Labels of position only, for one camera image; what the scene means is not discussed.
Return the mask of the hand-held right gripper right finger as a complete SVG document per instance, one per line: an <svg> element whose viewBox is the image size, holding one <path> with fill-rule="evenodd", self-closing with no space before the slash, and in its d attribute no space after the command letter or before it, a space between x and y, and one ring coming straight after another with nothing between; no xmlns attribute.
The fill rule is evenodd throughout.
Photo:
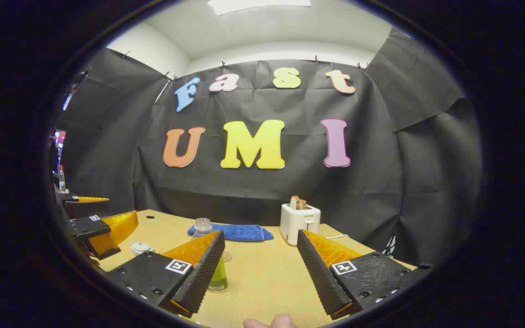
<svg viewBox="0 0 525 328"><path fill-rule="evenodd" d="M394 299L432 268L420 264L411 270L377 251L361 255L303 229L298 231L297 248L319 301L333 320Z"/></svg>

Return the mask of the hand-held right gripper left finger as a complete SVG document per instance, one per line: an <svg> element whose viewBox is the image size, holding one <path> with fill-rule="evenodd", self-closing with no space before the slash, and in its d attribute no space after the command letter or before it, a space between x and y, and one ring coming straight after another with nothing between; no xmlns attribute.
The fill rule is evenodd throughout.
<svg viewBox="0 0 525 328"><path fill-rule="evenodd" d="M224 233L215 231L162 254L145 251L106 276L143 302L190 318L199 312L224 250Z"/></svg>

